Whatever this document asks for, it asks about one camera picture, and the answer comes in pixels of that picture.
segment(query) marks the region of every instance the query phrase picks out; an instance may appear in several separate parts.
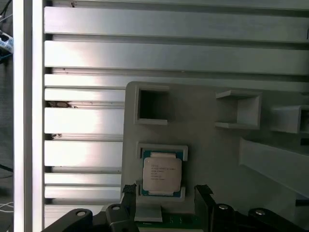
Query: metal frame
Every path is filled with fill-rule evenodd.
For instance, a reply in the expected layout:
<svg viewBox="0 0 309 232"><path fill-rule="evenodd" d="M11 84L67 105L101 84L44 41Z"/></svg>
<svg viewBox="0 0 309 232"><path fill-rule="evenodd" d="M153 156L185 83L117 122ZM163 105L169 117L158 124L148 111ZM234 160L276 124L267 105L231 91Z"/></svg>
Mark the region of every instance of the metal frame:
<svg viewBox="0 0 309 232"><path fill-rule="evenodd" d="M281 1L242 1L242 0L75 0L76 5L79 2L116 2L116 3L152 3L152 4L170 4L170 5L193 5L193 6L212 6L212 7L233 7L233 8L251 8L251 9L274 9L274 10L307 10L309 2L306 0L281 0Z"/></svg>
<svg viewBox="0 0 309 232"><path fill-rule="evenodd" d="M14 231L32 231L32 1L13 1Z"/></svg>
<svg viewBox="0 0 309 232"><path fill-rule="evenodd" d="M32 197L35 199L32 203L33 232L44 229L44 2L44 0L35 1L32 16Z"/></svg>

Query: gray background panel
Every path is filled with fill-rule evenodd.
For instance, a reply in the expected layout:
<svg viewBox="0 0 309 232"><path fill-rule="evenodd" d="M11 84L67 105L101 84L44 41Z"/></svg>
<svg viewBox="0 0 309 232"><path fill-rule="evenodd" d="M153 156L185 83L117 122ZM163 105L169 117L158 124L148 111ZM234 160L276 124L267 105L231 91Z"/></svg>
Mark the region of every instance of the gray background panel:
<svg viewBox="0 0 309 232"><path fill-rule="evenodd" d="M307 75L309 74L308 63L309 54L302 50L140 43L45 42L47 67Z"/></svg>
<svg viewBox="0 0 309 232"><path fill-rule="evenodd" d="M307 18L279 16L123 9L45 8L45 33L307 43L308 23Z"/></svg>
<svg viewBox="0 0 309 232"><path fill-rule="evenodd" d="M281 138L270 132L267 113L269 105L301 102L300 94L263 91L261 130L226 130L215 128L214 123L235 118L237 103L216 100L215 92L229 89L168 85L169 96L158 110L168 109L169 124L136 125L133 117L137 84L145 85L132 82L126 88L122 185L141 179L142 161L135 158L137 142L187 145L188 161L183 163L185 203L164 203L163 208L193 212L194 186L207 184L217 203L227 203L242 213L251 208L265 207L293 219L295 192L239 166L239 143L241 136L272 142L278 139L287 144L297 141L297 137Z"/></svg>

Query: cable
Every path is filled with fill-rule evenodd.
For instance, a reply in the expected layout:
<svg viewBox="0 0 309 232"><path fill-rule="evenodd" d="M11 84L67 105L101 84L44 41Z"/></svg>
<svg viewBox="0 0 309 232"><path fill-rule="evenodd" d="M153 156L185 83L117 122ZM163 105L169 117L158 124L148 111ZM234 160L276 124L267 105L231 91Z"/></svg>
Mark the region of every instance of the cable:
<svg viewBox="0 0 309 232"><path fill-rule="evenodd" d="M13 174L11 174L11 175L7 175L7 176L1 176L0 177L0 180L2 180L2 179L6 179L6 178L10 178L10 177L12 177L13 176Z"/></svg>
<svg viewBox="0 0 309 232"><path fill-rule="evenodd" d="M14 206L10 205L10 204L13 204L14 202L8 202L6 204L0 204L0 208L2 207L10 207L10 208L14 208ZM9 211L9 210L3 210L3 209L0 209L0 212L3 212L3 213L14 213L14 211Z"/></svg>
<svg viewBox="0 0 309 232"><path fill-rule="evenodd" d="M0 164L0 168L1 168L1 169L4 169L4 170L7 170L7 171L9 171L9 172L12 172L12 173L14 172L14 171L13 171L13 168L9 168L9 167L4 166L4 165L2 165L2 164Z"/></svg>
<svg viewBox="0 0 309 232"><path fill-rule="evenodd" d="M6 211L6 210L2 210L2 209L0 209L0 212L3 212L3 213L14 213L14 211Z"/></svg>
<svg viewBox="0 0 309 232"><path fill-rule="evenodd" d="M1 11L0 15L2 15L3 13L6 13L6 11L8 10L9 5L11 4L11 2L12 2L12 0L9 0L9 1L5 4L5 6L4 6L3 10Z"/></svg>
<svg viewBox="0 0 309 232"><path fill-rule="evenodd" d="M3 19L0 20L0 23L3 22L4 20L6 20L7 18L11 17L11 16L13 16L13 14L10 14L9 16L4 17Z"/></svg>
<svg viewBox="0 0 309 232"><path fill-rule="evenodd" d="M14 206L12 206L10 204L14 204L14 202L9 202L9 203L6 203L6 204L0 204L0 208L5 207L5 206L10 207L10 208L14 208Z"/></svg>
<svg viewBox="0 0 309 232"><path fill-rule="evenodd" d="M9 56L11 56L12 55L12 53L10 53L10 54L8 54L8 55L5 55L5 56L3 56L3 57L0 57L0 60L1 59L5 59L5 58L7 58L7 57L9 57Z"/></svg>

